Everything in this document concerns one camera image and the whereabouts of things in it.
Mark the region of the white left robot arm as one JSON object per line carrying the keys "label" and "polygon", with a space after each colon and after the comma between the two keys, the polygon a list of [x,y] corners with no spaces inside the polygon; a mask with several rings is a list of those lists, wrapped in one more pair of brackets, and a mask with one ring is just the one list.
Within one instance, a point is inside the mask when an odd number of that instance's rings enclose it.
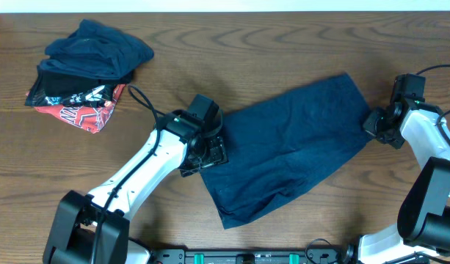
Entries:
{"label": "white left robot arm", "polygon": [[173,170],[188,174],[218,164],[220,110],[176,110],[156,118],[146,143],[111,178],[87,194],[59,202],[44,263],[147,263],[150,251],[129,238],[131,220]]}

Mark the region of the navy blue shorts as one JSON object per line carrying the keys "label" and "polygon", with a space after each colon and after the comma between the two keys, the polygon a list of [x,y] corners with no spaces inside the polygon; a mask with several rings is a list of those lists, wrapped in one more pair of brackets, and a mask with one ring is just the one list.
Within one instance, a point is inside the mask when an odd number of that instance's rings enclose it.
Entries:
{"label": "navy blue shorts", "polygon": [[201,172],[223,228],[249,224],[331,176],[370,141],[369,112],[343,73],[226,114],[228,162]]}

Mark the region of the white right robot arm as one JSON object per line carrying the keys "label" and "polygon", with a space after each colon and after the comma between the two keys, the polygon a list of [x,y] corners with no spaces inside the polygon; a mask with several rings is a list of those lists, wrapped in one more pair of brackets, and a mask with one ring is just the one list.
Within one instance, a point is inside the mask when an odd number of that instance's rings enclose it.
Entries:
{"label": "white right robot arm", "polygon": [[450,132],[442,111],[401,99],[383,121],[411,146],[421,168],[399,209],[397,223],[360,238],[359,263],[406,263],[450,256]]}

